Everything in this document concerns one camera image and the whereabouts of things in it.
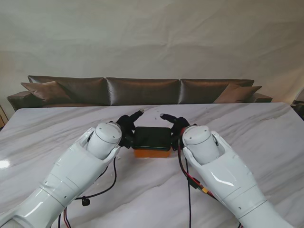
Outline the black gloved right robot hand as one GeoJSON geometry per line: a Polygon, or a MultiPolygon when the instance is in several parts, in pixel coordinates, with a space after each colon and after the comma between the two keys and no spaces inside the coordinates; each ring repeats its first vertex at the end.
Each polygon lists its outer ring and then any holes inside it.
{"type": "Polygon", "coordinates": [[[171,128],[171,141],[178,140],[190,123],[184,117],[175,117],[170,114],[160,114],[161,119],[173,124],[171,128]]]}

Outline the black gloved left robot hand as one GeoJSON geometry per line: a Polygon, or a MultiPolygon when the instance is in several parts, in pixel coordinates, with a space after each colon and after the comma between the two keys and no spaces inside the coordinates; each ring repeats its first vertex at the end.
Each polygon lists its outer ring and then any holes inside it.
{"type": "Polygon", "coordinates": [[[123,115],[117,120],[117,124],[120,126],[123,134],[123,138],[129,141],[133,140],[135,125],[134,122],[143,115],[144,110],[141,109],[132,115],[123,115]]]}

